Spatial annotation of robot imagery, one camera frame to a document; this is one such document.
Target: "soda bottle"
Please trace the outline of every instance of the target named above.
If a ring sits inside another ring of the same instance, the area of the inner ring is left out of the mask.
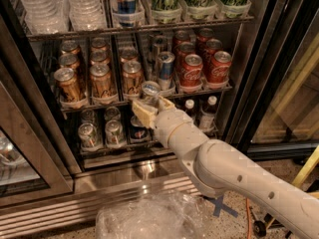
[[[213,127],[213,120],[217,112],[217,97],[210,96],[207,101],[201,106],[199,129],[203,132],[210,132]]]
[[[195,122],[196,120],[196,110],[195,110],[195,102],[193,100],[186,100],[184,111],[187,113],[188,116],[190,116]]]

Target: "clear plastic bag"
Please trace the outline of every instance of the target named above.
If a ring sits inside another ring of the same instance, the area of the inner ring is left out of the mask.
[[[97,216],[97,239],[204,238],[205,200],[179,192],[148,195],[137,202],[103,207]]]

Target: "wire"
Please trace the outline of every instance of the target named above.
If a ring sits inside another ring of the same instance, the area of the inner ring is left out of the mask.
[[[246,211],[247,211],[247,222],[248,222],[248,231],[247,231],[247,239],[251,238],[251,215],[249,209],[249,199],[246,198]]]

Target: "floor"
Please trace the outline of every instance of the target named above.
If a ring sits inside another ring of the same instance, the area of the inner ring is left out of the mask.
[[[276,161],[264,161],[259,162],[259,165],[264,167],[272,174],[280,177],[281,179],[291,182],[297,175],[301,166],[295,164],[290,159],[276,160]],[[307,178],[303,184],[302,189],[306,190],[311,183],[319,178],[319,168],[316,167],[314,171]],[[205,238],[207,239],[238,239],[248,238],[248,218],[246,211],[246,198],[236,192],[228,191],[223,197],[215,200],[205,200],[206,211],[209,213],[209,217],[205,221]],[[265,216],[265,212],[258,205],[249,200],[249,206],[252,207],[253,212],[257,215],[257,218],[262,220]],[[254,222],[252,215],[250,215],[250,222]],[[95,238],[96,227],[95,222],[89,222],[84,224],[78,224],[60,229],[42,232],[30,236],[19,237],[19,239],[90,239]],[[281,228],[271,228],[267,230],[266,239],[280,239],[285,238],[288,231]],[[250,237],[252,239],[258,238],[255,235]],[[289,238],[297,239],[296,236],[291,235]]]

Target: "bottle cap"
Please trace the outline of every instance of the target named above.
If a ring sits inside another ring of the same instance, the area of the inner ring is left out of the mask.
[[[216,97],[216,96],[210,96],[210,97],[208,98],[208,103],[209,103],[211,106],[216,105],[216,103],[217,103],[217,97]]]
[[[193,100],[186,100],[185,107],[187,109],[192,109],[194,104],[195,104],[195,102]]]

